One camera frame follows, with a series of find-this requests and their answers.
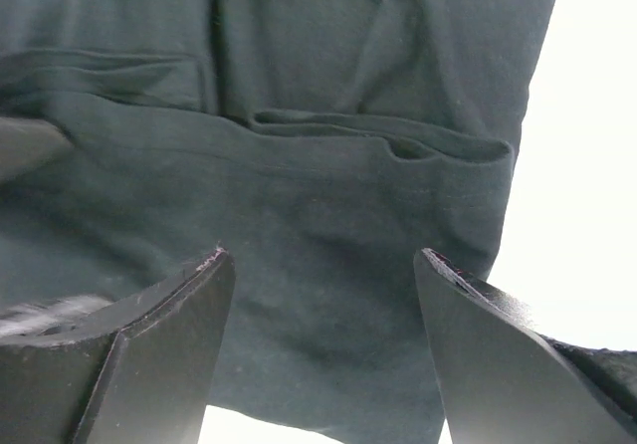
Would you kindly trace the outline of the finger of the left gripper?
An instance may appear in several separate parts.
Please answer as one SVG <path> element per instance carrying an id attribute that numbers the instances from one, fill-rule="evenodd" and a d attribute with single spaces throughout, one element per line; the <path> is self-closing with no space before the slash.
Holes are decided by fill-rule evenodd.
<path id="1" fill-rule="evenodd" d="M 1 117 L 1 180 L 34 170 L 71 150 L 53 124 L 34 118 Z"/>

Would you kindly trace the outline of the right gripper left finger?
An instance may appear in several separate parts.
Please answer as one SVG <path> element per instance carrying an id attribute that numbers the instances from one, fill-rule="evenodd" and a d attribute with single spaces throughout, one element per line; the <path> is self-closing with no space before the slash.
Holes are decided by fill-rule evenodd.
<path id="1" fill-rule="evenodd" d="M 235 284 L 222 249 L 111 302 L 1 313 L 5 443 L 195 443 Z"/>

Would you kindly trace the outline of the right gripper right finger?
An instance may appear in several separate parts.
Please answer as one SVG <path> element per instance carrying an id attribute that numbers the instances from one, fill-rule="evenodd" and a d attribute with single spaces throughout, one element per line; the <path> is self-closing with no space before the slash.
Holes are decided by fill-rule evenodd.
<path id="1" fill-rule="evenodd" d="M 425 249 L 414 272 L 455 443 L 632 443 L 636 318 L 616 292 L 527 305 Z"/>

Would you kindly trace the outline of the black t-shirt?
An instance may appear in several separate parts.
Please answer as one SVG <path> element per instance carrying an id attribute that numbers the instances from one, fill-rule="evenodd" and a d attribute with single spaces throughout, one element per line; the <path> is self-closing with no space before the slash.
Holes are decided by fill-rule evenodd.
<path id="1" fill-rule="evenodd" d="M 1 297 L 122 297 L 224 245 L 212 402 L 434 443 L 413 276 L 486 278 L 555 0 L 1 0 L 1 111 L 64 156 L 1 188 Z"/>

